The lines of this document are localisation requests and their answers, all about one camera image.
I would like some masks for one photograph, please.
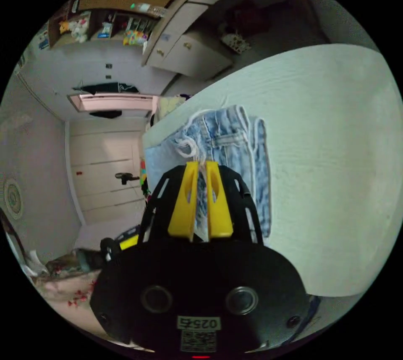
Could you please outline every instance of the stuffed toy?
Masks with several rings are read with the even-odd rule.
[[[71,36],[75,39],[76,42],[83,43],[88,39],[87,36],[88,25],[89,22],[87,18],[83,18],[79,21],[73,21],[69,23]]]

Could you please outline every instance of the wall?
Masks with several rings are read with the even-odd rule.
[[[336,0],[311,0],[323,32],[332,43],[360,45],[379,52],[361,24]]]
[[[143,94],[160,95],[175,73],[141,67],[142,50],[123,46],[121,41],[95,40],[69,44],[36,54],[22,68],[21,74],[43,103],[64,121],[85,119],[67,99],[72,87],[105,82],[133,84]],[[112,69],[106,69],[107,63]],[[138,112],[124,111],[124,116]]]
[[[9,217],[26,250],[36,249],[47,261],[68,252],[80,229],[67,183],[64,123],[44,109],[12,75],[0,107],[0,122],[15,112],[32,121],[1,134],[0,206],[3,182],[14,178],[23,195],[22,219]]]

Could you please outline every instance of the denim shorts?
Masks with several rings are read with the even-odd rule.
[[[207,187],[203,172],[206,160],[239,173],[248,186],[259,216],[262,235],[270,233],[270,170],[264,121],[248,117],[233,105],[194,114],[188,123],[157,146],[145,150],[147,180],[151,191],[162,175],[187,161],[199,161],[196,229],[207,233]]]

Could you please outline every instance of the hanging clothes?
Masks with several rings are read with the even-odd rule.
[[[89,114],[98,118],[115,119],[122,116],[122,111],[96,111]]]
[[[139,93],[137,87],[126,83],[101,83],[90,86],[73,87],[73,90],[89,92],[92,95],[100,93],[120,93],[120,92]]]

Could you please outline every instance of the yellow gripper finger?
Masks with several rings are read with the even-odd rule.
[[[188,238],[189,241],[193,241],[198,176],[199,163],[197,161],[187,163],[168,227],[171,237]]]
[[[229,238],[234,230],[218,163],[215,161],[207,161],[206,169],[209,239]]]

